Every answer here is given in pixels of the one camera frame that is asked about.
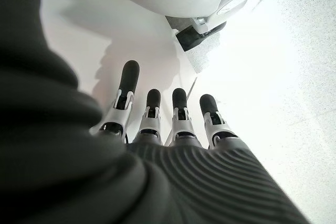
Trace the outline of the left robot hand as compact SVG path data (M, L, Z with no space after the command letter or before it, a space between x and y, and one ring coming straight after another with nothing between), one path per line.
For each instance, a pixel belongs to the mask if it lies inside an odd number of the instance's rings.
M235 134L130 144L51 51L40 0L1 0L1 223L307 223Z

